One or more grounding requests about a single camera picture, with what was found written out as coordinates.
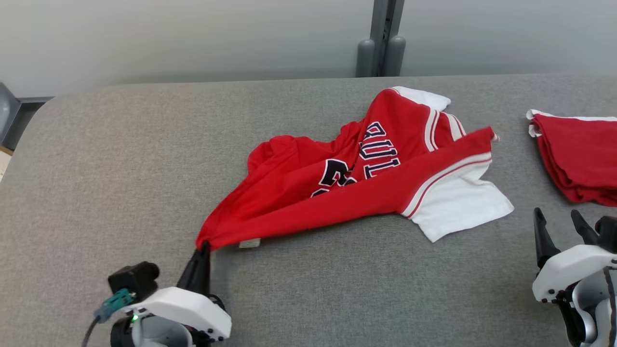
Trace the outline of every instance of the gray fabric surface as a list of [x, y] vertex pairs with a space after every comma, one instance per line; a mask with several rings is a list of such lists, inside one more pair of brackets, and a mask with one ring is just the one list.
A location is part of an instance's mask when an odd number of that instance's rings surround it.
[[[77, 346], [110, 295], [107, 276], [148, 260], [175, 284], [208, 213], [271, 136], [330, 140], [383, 88], [448, 96], [468, 131], [501, 136], [485, 177], [516, 210], [431, 244], [397, 215], [215, 253], [212, 290], [233, 318], [221, 346], [564, 346], [537, 303], [532, 209], [555, 244], [574, 206], [545, 173], [525, 112], [617, 112], [617, 80], [563, 75], [402, 77], [117, 86], [56, 98], [35, 115], [0, 183], [0, 340]], [[111, 323], [90, 346], [108, 346]]]

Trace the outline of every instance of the red and white stripe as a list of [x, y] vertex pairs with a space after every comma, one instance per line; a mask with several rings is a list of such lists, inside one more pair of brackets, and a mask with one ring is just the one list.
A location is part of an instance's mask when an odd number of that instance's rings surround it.
[[[546, 112], [542, 112], [542, 111], [538, 111], [534, 109], [527, 111], [527, 113], [525, 114], [525, 117], [527, 117], [527, 119], [529, 120], [533, 120], [533, 118], [536, 115], [543, 115], [546, 117], [554, 117], [554, 118], [562, 118], [562, 119], [578, 119], [578, 120], [584, 120], [586, 122], [593, 122], [597, 120], [603, 121], [603, 122], [617, 122], [617, 117], [560, 117], [558, 115], [552, 115], [550, 113], [546, 113]], [[536, 124], [533, 124], [533, 123], [529, 124], [529, 136], [531, 137], [542, 136], [540, 127], [538, 127]]]
[[431, 109], [426, 119], [426, 125], [424, 126], [424, 144], [429, 152], [437, 150], [437, 144], [435, 143], [437, 120], [439, 120], [439, 111]]
[[454, 115], [446, 113], [445, 116], [448, 118], [448, 123], [450, 124], [450, 132], [452, 134], [452, 139], [454, 141], [459, 138], [467, 135], [465, 129], [463, 129], [463, 125]]
[[420, 208], [422, 204], [422, 200], [426, 196], [427, 192], [431, 189], [435, 183], [438, 183], [440, 180], [443, 180], [447, 177], [451, 177], [453, 175], [457, 175], [463, 169], [482, 169], [486, 167], [492, 162], [491, 152], [476, 154], [474, 156], [466, 157], [450, 166], [436, 173], [427, 179], [418, 189], [418, 191], [413, 195], [413, 198], [407, 205], [407, 208], [403, 211], [402, 215], [406, 218], [411, 219], [415, 212]]

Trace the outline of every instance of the gray wall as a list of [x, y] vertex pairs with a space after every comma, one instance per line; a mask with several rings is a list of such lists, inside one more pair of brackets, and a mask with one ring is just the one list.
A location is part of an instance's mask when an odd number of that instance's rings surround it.
[[617, 74], [615, 0], [406, 0], [401, 75]]
[[18, 98], [95, 86], [353, 77], [373, 0], [2, 0]]

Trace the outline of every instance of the stack of folded clothes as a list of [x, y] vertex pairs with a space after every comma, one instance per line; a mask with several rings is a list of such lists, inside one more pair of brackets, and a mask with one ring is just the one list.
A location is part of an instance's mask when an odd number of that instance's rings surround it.
[[617, 117], [558, 117], [529, 110], [529, 134], [572, 202], [617, 206]]

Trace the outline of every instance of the red shirt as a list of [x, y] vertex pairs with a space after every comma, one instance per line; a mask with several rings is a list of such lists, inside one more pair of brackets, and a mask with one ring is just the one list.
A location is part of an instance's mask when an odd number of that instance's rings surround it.
[[[414, 220], [436, 241], [508, 214], [510, 202], [479, 180], [496, 136], [490, 128], [466, 135], [456, 117], [440, 112], [449, 102], [390, 88], [375, 97], [364, 119], [343, 126], [331, 142], [283, 135], [260, 144], [249, 155], [247, 177], [205, 221], [197, 247], [208, 240], [214, 250], [392, 212]], [[468, 186], [469, 179], [479, 184]], [[439, 212], [452, 208], [438, 202], [444, 188], [446, 195], [460, 195], [461, 204], [493, 212], [463, 206]]]

